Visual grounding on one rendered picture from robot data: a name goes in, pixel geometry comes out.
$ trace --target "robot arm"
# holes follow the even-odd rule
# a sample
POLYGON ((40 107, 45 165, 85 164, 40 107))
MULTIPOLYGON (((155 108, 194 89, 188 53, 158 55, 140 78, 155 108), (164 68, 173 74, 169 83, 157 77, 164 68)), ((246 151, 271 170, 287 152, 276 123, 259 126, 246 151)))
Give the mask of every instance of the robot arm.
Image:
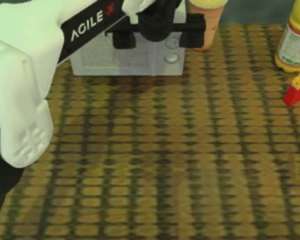
POLYGON ((56 67, 116 22, 155 0, 32 0, 0 4, 0 153, 25 168, 48 147, 46 100, 56 67))

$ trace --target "red french fries box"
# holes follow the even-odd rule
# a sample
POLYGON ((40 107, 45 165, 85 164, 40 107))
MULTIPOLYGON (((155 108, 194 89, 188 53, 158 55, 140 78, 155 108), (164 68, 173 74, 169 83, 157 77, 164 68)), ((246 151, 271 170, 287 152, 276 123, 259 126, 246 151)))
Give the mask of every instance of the red french fries box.
POLYGON ((300 89, 296 89, 293 85, 290 85, 286 92, 283 102, 288 107, 293 106, 300 101, 300 89))

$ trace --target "checkered tabletop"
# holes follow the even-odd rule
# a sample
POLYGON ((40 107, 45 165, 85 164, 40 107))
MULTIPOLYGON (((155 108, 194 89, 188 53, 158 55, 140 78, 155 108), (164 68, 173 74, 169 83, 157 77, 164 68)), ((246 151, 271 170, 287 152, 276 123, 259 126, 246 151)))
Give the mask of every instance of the checkered tabletop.
POLYGON ((300 240, 300 103, 281 25, 223 25, 182 77, 58 68, 54 137, 8 195, 0 240, 300 240))

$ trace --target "yellow bottle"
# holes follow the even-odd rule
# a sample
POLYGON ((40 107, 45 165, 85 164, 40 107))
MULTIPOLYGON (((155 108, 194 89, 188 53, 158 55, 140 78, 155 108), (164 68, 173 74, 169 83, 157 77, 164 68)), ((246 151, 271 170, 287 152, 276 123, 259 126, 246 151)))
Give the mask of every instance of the yellow bottle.
POLYGON ((300 72, 300 0, 294 2, 274 60, 286 73, 300 72))

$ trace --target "cup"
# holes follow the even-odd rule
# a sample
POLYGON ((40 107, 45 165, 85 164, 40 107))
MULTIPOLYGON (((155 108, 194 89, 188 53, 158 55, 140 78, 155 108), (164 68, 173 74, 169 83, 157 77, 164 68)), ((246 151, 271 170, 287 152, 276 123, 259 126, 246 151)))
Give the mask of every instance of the cup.
POLYGON ((194 48, 194 50, 204 52, 210 49, 227 1, 228 0, 189 0, 189 13, 203 14, 206 25, 204 45, 200 48, 194 48))

